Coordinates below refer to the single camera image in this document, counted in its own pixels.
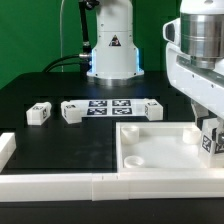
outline blue light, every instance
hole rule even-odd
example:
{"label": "blue light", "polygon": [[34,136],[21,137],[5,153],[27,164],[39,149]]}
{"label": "blue light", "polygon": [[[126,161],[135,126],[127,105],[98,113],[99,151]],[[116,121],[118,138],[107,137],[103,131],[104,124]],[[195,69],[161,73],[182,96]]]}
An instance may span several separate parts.
{"label": "blue light", "polygon": [[96,72],[96,52],[92,50],[92,73]]}
{"label": "blue light", "polygon": [[140,55],[139,55],[139,49],[137,48],[136,51],[136,66],[137,66],[137,71],[140,72]]}

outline black sticker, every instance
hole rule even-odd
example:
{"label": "black sticker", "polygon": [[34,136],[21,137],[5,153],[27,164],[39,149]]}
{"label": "black sticker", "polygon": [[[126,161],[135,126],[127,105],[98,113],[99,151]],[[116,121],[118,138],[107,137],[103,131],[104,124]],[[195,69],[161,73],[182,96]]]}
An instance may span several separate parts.
{"label": "black sticker", "polygon": [[117,35],[114,35],[113,39],[111,40],[110,47],[121,47],[120,41],[117,38]]}
{"label": "black sticker", "polygon": [[91,108],[88,109],[87,115],[107,115],[107,109],[106,108]]}
{"label": "black sticker", "polygon": [[119,106],[129,107],[129,106],[131,106],[131,101],[130,100],[113,100],[112,105],[114,107],[119,107]]}
{"label": "black sticker", "polygon": [[66,106],[67,109],[72,109],[72,108],[76,108],[75,105],[67,105]]}
{"label": "black sticker", "polygon": [[149,106],[156,106],[156,105],[158,105],[156,102],[150,102],[150,103],[148,103],[148,105]]}
{"label": "black sticker", "polygon": [[43,118],[45,119],[47,117],[47,109],[43,110]]}
{"label": "black sticker", "polygon": [[35,107],[33,107],[33,110],[42,110],[44,107],[42,107],[42,106],[35,106]]}
{"label": "black sticker", "polygon": [[106,100],[92,100],[89,101],[89,107],[106,107],[107,101]]}
{"label": "black sticker", "polygon": [[113,115],[129,115],[132,114],[131,108],[113,108]]}
{"label": "black sticker", "polygon": [[207,136],[203,136],[202,147],[208,152],[211,151],[212,141]]}
{"label": "black sticker", "polygon": [[145,114],[149,115],[149,108],[147,106],[145,106]]}
{"label": "black sticker", "polygon": [[220,154],[220,153],[224,153],[224,146],[216,144],[216,146],[215,146],[215,154]]}

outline black tabletop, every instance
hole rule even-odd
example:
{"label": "black tabletop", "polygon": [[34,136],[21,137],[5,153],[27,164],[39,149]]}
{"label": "black tabletop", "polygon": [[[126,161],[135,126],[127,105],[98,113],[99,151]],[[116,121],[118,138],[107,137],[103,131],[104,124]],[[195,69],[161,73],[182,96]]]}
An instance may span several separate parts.
{"label": "black tabletop", "polygon": [[[115,124],[145,117],[83,118],[68,125],[60,104],[76,99],[156,99],[164,121],[193,121],[190,100],[172,88],[162,72],[147,72],[126,87],[86,83],[78,73],[28,73],[0,91],[0,133],[14,131],[17,149],[2,175],[116,172]],[[50,102],[43,126],[28,126],[25,112]],[[223,223],[223,199],[151,199],[0,203],[0,223]]]}

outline yellow warning triangle label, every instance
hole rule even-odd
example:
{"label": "yellow warning triangle label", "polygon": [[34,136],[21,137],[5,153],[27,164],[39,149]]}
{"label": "yellow warning triangle label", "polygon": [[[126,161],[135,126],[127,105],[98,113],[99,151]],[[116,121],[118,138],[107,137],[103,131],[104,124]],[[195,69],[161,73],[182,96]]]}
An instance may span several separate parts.
{"label": "yellow warning triangle label", "polygon": [[117,35],[114,35],[112,41],[110,42],[109,46],[111,47],[121,47],[120,41],[117,38]]}

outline green backdrop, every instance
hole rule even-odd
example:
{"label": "green backdrop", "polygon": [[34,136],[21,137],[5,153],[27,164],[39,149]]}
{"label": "green backdrop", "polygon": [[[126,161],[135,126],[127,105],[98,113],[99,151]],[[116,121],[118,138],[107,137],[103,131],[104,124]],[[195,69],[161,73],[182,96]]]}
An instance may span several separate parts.
{"label": "green backdrop", "polygon": [[[39,72],[60,57],[60,7],[62,0],[7,0],[0,8],[0,88],[16,76]],[[133,0],[134,42],[147,71],[165,70],[162,26],[179,16],[181,0]],[[91,44],[96,43],[95,12],[88,12]],[[78,0],[65,0],[63,54],[81,52]],[[66,71],[78,71],[69,67]]]}

